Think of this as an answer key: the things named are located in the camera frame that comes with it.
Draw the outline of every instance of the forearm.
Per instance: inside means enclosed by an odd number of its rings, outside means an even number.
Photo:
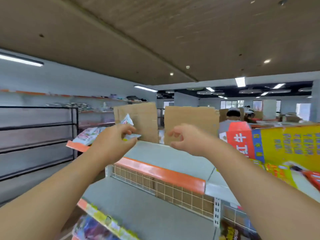
[[[206,157],[217,167],[262,239],[318,238],[318,202],[257,167],[222,140],[214,138],[210,144]]]
[[[53,239],[103,169],[84,153],[30,191],[0,208],[3,239]]]

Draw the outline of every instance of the hand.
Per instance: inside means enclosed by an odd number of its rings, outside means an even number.
[[[90,149],[94,158],[102,163],[102,167],[114,164],[119,161],[138,141],[138,138],[131,138],[123,141],[123,137],[136,132],[130,124],[117,124],[104,129],[94,140]]]
[[[194,125],[181,124],[168,132],[168,136],[180,137],[180,141],[171,142],[174,149],[185,151],[193,156],[206,157],[206,151],[213,145],[214,137]]]

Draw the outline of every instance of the panel light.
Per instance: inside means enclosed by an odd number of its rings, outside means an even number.
[[[19,58],[17,56],[8,56],[8,55],[5,55],[3,53],[0,53],[0,59],[2,59],[2,60],[10,60],[10,61],[14,61],[14,62],[22,63],[22,64],[27,64],[27,65],[32,65],[32,66],[36,66],[36,67],[42,67],[43,66],[43,62],[40,62],[40,61],[23,59],[23,58]]]
[[[135,88],[140,88],[140,89],[143,89],[143,90],[147,90],[147,91],[150,91],[150,92],[158,92],[157,90],[154,90],[154,89],[151,89],[151,88],[146,88],[146,87],[142,87],[142,86],[134,86]]]
[[[281,88],[283,85],[285,85],[285,83],[279,83],[279,84],[276,85],[273,89]]]
[[[208,89],[210,92],[214,92],[214,89],[212,88],[206,88],[206,89]]]
[[[236,77],[235,78],[235,81],[237,83],[237,86],[238,88],[241,88],[241,87],[245,87],[246,86],[246,80],[245,80],[245,77],[242,76],[242,77]]]

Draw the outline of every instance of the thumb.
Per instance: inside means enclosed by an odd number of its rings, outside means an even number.
[[[170,147],[180,150],[180,151],[184,151],[183,149],[183,141],[173,141],[170,144]]]
[[[138,138],[137,138],[137,137],[134,137],[134,138],[131,138],[130,140],[126,141],[126,142],[125,142],[125,145],[126,145],[129,149],[131,149],[131,148],[134,147],[134,145],[137,143],[137,141],[138,141]]]

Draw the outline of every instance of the black ceiling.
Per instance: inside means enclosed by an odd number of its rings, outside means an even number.
[[[287,82],[284,86],[279,88],[278,90],[288,90],[291,92],[287,93],[268,93],[265,97],[274,97],[274,96],[309,96],[311,92],[298,92],[298,89],[305,87],[312,87],[312,81],[295,81],[295,82]],[[265,84],[253,84],[247,85],[246,87],[238,88],[237,86],[225,86],[225,87],[212,87],[216,92],[224,92],[224,97],[227,98],[239,98],[239,97],[259,97],[261,93],[252,93],[252,94],[242,94],[239,93],[240,90],[245,89],[261,89],[262,92],[267,92],[272,90],[278,83],[265,83]],[[208,91],[206,88],[202,90],[187,90],[187,89],[175,89],[175,92],[184,93],[187,95],[191,95],[198,98],[218,98],[218,95],[199,95],[198,91]],[[172,98],[174,93],[168,94],[165,90],[158,91],[158,93],[162,94],[162,96],[158,96],[158,99],[163,98]]]

